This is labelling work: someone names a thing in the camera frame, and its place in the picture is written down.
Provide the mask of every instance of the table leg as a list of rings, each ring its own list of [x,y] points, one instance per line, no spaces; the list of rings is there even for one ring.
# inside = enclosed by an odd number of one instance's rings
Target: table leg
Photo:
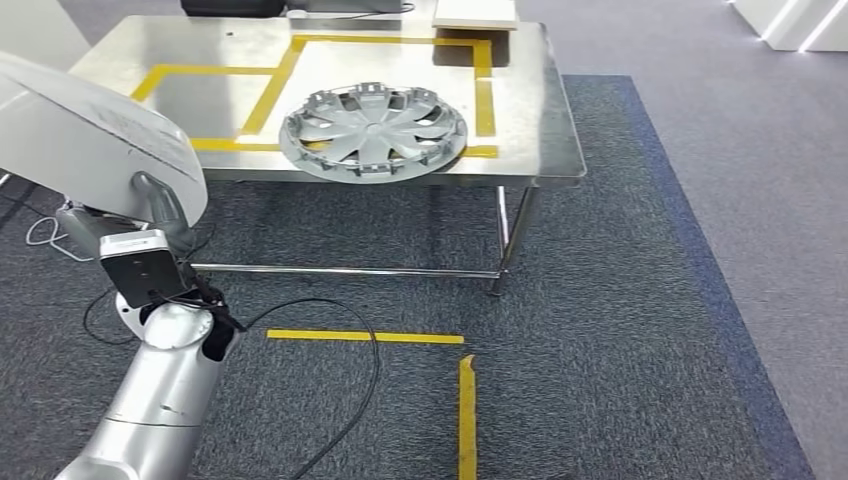
[[[524,196],[521,198],[521,205],[518,207],[518,215],[515,217],[515,224],[512,226],[512,232],[509,235],[509,243],[506,245],[506,249],[504,249],[501,264],[498,267],[499,277],[494,281],[492,289],[489,291],[491,295],[501,296],[503,294],[504,283],[509,275],[509,269],[515,262],[518,249],[521,248],[524,236],[527,234],[527,230],[533,221],[538,196],[538,187],[527,187],[524,189]]]

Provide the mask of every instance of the yellow tape marking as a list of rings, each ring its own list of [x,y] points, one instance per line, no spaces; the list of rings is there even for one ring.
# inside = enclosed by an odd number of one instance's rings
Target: yellow tape marking
[[[230,138],[192,138],[191,146],[198,152],[280,152],[276,143],[237,143]],[[466,147],[460,156],[469,158],[498,158],[498,147],[480,145]]]
[[[474,96],[477,107],[477,136],[495,136],[495,99],[492,94],[492,42],[474,45]]]
[[[135,100],[136,102],[142,102],[145,98],[149,97],[153,90],[159,85],[159,82],[165,78],[165,75],[168,74],[167,67],[165,65],[154,65],[153,68],[150,69],[150,72],[147,73],[147,76],[144,77],[144,80],[136,87],[135,91],[130,94],[130,98]]]
[[[192,138],[191,146],[198,152],[280,152],[272,143],[236,143],[230,138]]]
[[[488,40],[459,38],[405,38],[372,37],[343,35],[293,35],[289,48],[283,54],[278,66],[270,67],[230,67],[223,65],[154,65],[147,77],[130,95],[136,101],[143,101],[169,74],[187,75],[270,75],[271,80],[262,92],[259,101],[241,129],[241,135],[258,135],[274,105],[291,78],[300,55],[308,42],[341,43],[377,43],[377,44],[414,44],[452,47],[471,47],[474,65],[474,87],[476,106],[476,131],[479,137],[491,137],[496,133],[494,98],[492,93],[492,43]],[[227,138],[195,138],[192,145],[198,151],[228,152],[279,152],[275,144],[238,143]],[[497,158],[498,147],[493,145],[472,146],[465,149],[463,156],[477,158]]]
[[[371,336],[368,332],[332,330],[281,330],[271,328],[267,330],[266,335],[268,338],[290,340],[347,340],[357,342],[367,342],[371,340]],[[460,345],[465,343],[465,337],[462,335],[377,332],[377,341],[392,343],[438,343]]]
[[[262,92],[262,96],[259,97],[259,101],[256,102],[250,116],[247,117],[247,121],[244,122],[241,129],[242,135],[257,135],[262,131],[262,127],[268,121],[271,110],[280,98],[280,94],[283,93],[283,88],[291,78],[294,67],[297,65],[300,54],[303,53],[305,47],[306,41],[303,38],[297,35],[292,37],[289,48],[283,54],[280,65],[276,68],[276,73],[271,77],[271,81],[268,82],[268,86],[265,87],[265,91]]]
[[[463,38],[369,37],[353,35],[294,35],[292,37],[292,40],[294,39],[303,40],[305,42],[382,43],[406,45],[439,45],[449,47],[474,47],[481,41],[488,41]]]
[[[459,480],[477,480],[477,385],[468,355],[459,362]]]

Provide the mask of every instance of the cable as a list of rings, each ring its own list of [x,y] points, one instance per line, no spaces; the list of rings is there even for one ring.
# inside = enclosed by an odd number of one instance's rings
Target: cable
[[[415,4],[414,3],[404,2],[403,6],[406,7],[406,8],[399,11],[399,12],[379,12],[378,11],[378,12],[371,12],[371,13],[363,13],[362,15],[354,15],[352,17],[337,17],[337,18],[334,18],[333,20],[355,20],[357,18],[374,17],[374,16],[377,16],[377,15],[395,15],[395,14],[402,15],[404,13],[409,13],[409,12],[415,10]]]
[[[39,225],[41,225],[42,223],[45,223],[45,222],[53,222],[53,231],[50,232],[50,238],[48,238],[46,240],[33,240],[32,239],[33,232],[35,232],[35,229],[38,228]],[[56,220],[56,217],[44,217],[44,218],[36,220],[36,222],[33,223],[32,226],[29,227],[29,230],[27,230],[26,242],[27,242],[27,245],[29,245],[31,247],[38,246],[38,245],[50,245],[51,247],[55,248],[56,250],[58,250],[59,252],[64,254],[66,257],[68,257],[71,260],[74,260],[76,262],[90,262],[90,261],[94,260],[94,258],[79,257],[79,256],[71,253],[68,250],[65,250],[64,248],[62,248],[62,247],[60,247],[59,245],[56,244],[56,242],[58,242],[59,240],[62,240],[62,239],[67,238],[67,237],[68,237],[67,233],[63,234],[63,235],[59,235],[59,220]]]
[[[374,391],[377,388],[377,383],[380,380],[380,349],[377,342],[377,334],[374,332],[374,328],[371,326],[371,324],[368,323],[368,321],[365,320],[362,315],[360,315],[356,310],[348,307],[347,305],[341,302],[337,302],[336,300],[329,300],[326,298],[303,298],[300,300],[292,300],[290,302],[281,303],[279,305],[269,308],[268,310],[265,310],[264,312],[250,319],[245,324],[245,326],[250,329],[255,326],[257,322],[259,322],[272,312],[281,308],[297,305],[300,303],[326,303],[330,305],[339,306],[352,313],[357,318],[357,320],[362,323],[365,329],[368,330],[368,336],[371,338],[372,353],[374,355],[374,372],[371,375],[371,381],[368,383],[368,389],[365,392],[365,396],[362,397],[362,401],[359,404],[359,408],[356,410],[356,413],[353,415],[353,417],[351,417],[347,424],[345,424],[344,428],[342,428],[339,433],[337,433],[336,436],[334,436],[330,440],[330,442],[324,446],[324,448],[322,448],[318,451],[318,453],[313,455],[312,458],[309,459],[309,461],[306,462],[303,467],[301,467],[300,470],[298,470],[297,473],[295,473],[291,477],[291,480],[299,480],[300,478],[303,478],[304,475],[309,473],[309,471],[312,470],[312,468],[318,462],[320,462],[321,459],[324,458],[339,442],[341,442],[342,439],[351,430],[353,430],[353,427],[355,427],[360,420],[362,420],[362,417],[365,415],[365,411],[368,409],[368,405],[371,403],[371,398],[374,396]]]
[[[203,250],[204,248],[206,248],[206,246],[207,246],[207,245],[209,245],[209,242],[211,242],[211,241],[212,241],[212,239],[213,239],[213,238],[215,238],[215,234],[216,234],[217,232],[218,232],[218,224],[217,224],[217,223],[213,223],[213,224],[212,224],[212,231],[211,231],[211,232],[209,232],[209,235],[207,235],[207,236],[206,236],[206,239],[205,239],[205,240],[203,240],[203,241],[200,243],[200,245],[197,245],[197,246],[193,247],[191,250],[189,250],[189,252],[188,252],[188,253],[186,254],[186,256],[185,256],[185,259],[186,259],[186,260],[191,260],[191,257],[192,257],[192,256],[194,256],[194,254],[195,254],[195,253],[197,253],[197,252],[199,252],[199,251]]]
[[[88,325],[88,317],[89,317],[89,315],[91,315],[91,311],[94,310],[94,307],[98,303],[100,303],[101,300],[106,298],[106,296],[109,295],[110,293],[112,293],[112,291],[114,291],[114,290],[115,290],[115,287],[107,288],[105,292],[98,295],[97,298],[92,300],[91,303],[89,303],[88,306],[85,307],[85,313],[82,316],[82,329],[85,330],[85,333],[87,333],[89,337],[97,340],[100,343],[105,343],[106,345],[111,345],[111,346],[126,345],[126,344],[132,342],[133,340],[135,340],[135,335],[133,335],[132,337],[130,337],[126,340],[109,340],[108,338],[103,338],[103,337],[97,335],[96,333],[92,332],[91,328]]]

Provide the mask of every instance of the metal table frame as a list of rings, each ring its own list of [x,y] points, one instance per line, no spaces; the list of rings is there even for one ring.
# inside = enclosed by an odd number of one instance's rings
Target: metal table frame
[[[515,222],[510,227],[506,208],[506,190],[496,187],[498,251],[500,257],[497,270],[440,270],[424,268],[358,268],[358,267],[296,267],[286,265],[232,265],[218,263],[195,263],[192,266],[203,272],[242,273],[327,273],[336,275],[381,275],[403,277],[476,278],[494,280],[489,294],[501,296],[510,268],[518,256],[527,230],[533,221],[538,204],[538,187],[527,187],[518,206]]]

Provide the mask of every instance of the black cable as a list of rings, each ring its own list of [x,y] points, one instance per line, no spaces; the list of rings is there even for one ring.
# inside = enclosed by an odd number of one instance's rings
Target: black cable
[[[203,250],[204,248],[206,248],[206,246],[207,246],[207,245],[209,245],[209,242],[211,242],[211,241],[212,241],[212,239],[213,239],[213,238],[215,238],[215,234],[216,234],[217,232],[218,232],[218,224],[217,224],[217,223],[213,223],[213,224],[212,224],[212,231],[211,231],[211,232],[209,232],[209,235],[207,235],[207,236],[206,236],[206,239],[205,239],[205,240],[203,240],[203,242],[201,242],[201,243],[200,243],[200,245],[197,245],[197,246],[195,246],[194,248],[192,248],[191,250],[189,250],[189,252],[186,254],[185,259],[186,259],[186,260],[191,260],[191,257],[192,257],[192,256],[194,256],[194,254],[195,254],[195,253],[197,253],[197,252],[199,252],[199,251]]]
[[[26,208],[27,210],[29,210],[30,212],[35,213],[36,215],[39,215],[39,216],[42,216],[42,217],[52,217],[53,216],[53,215],[47,215],[46,213],[44,213],[41,210],[33,207],[32,205],[26,203],[23,200],[18,200],[17,198],[12,198],[8,195],[3,195],[3,194],[0,194],[0,198],[2,198],[4,200],[8,200],[8,201],[14,203],[15,205],[20,205],[20,206]]]
[[[295,473],[291,477],[291,480],[299,480],[304,475],[309,473],[309,471],[312,470],[312,468],[318,462],[320,462],[321,459],[324,458],[333,448],[335,448],[335,446],[339,442],[341,442],[342,439],[351,430],[353,430],[353,427],[355,427],[359,423],[359,421],[362,420],[362,417],[365,415],[365,411],[368,409],[368,405],[371,403],[371,398],[374,396],[374,391],[377,388],[377,383],[380,380],[380,349],[379,349],[378,342],[377,342],[377,334],[374,332],[374,328],[371,326],[371,324],[368,323],[368,321],[365,320],[365,318],[363,318],[362,315],[360,315],[356,310],[348,307],[347,305],[345,305],[341,302],[337,302],[336,300],[329,300],[329,299],[326,299],[326,298],[303,298],[303,299],[300,299],[300,300],[292,300],[290,302],[281,303],[279,305],[276,305],[274,307],[269,308],[268,310],[265,310],[264,312],[260,313],[259,315],[256,315],[252,319],[250,319],[245,324],[245,326],[248,329],[250,329],[254,325],[256,325],[257,322],[259,322],[260,320],[262,320],[263,318],[265,318],[269,314],[273,313],[274,311],[279,310],[281,308],[289,307],[289,306],[292,306],[292,305],[297,305],[297,304],[300,304],[300,303],[327,303],[327,304],[330,304],[330,305],[339,306],[339,307],[347,310],[348,312],[352,313],[357,318],[357,320],[359,320],[359,322],[362,323],[362,325],[365,327],[365,329],[368,330],[368,336],[371,338],[372,353],[374,355],[374,372],[371,375],[371,381],[368,383],[368,389],[365,392],[365,396],[362,397],[362,401],[359,404],[359,408],[356,410],[356,413],[353,415],[353,417],[351,417],[351,419],[347,422],[347,424],[345,424],[344,428],[342,428],[339,431],[339,433],[337,433],[330,440],[330,442],[327,443],[327,445],[324,446],[324,448],[322,448],[321,450],[318,451],[318,453],[313,455],[312,458],[309,459],[309,461],[306,462],[303,465],[303,467],[301,467],[300,470],[298,470],[297,473]]]
[[[111,345],[111,346],[126,345],[126,344],[132,342],[133,340],[135,340],[135,335],[131,336],[130,338],[128,338],[126,340],[109,340],[108,338],[103,338],[100,335],[97,335],[96,333],[92,332],[91,328],[88,325],[88,317],[89,317],[89,315],[91,315],[91,311],[94,310],[94,307],[98,303],[100,303],[101,300],[106,298],[106,296],[109,295],[110,293],[112,293],[114,290],[115,290],[114,287],[107,288],[105,292],[98,295],[97,298],[92,300],[88,304],[88,306],[85,307],[85,313],[82,315],[82,329],[85,330],[85,333],[87,333],[88,336],[97,340],[100,343],[105,343],[106,345]]]
[[[404,14],[404,13],[409,13],[409,12],[415,10],[415,4],[414,3],[404,2],[403,6],[406,7],[406,8],[399,11],[399,12],[371,12],[371,13],[363,13],[362,15],[354,15],[352,17],[338,17],[338,18],[335,18],[334,20],[355,20],[357,18],[374,17],[374,16],[377,16],[377,15]]]

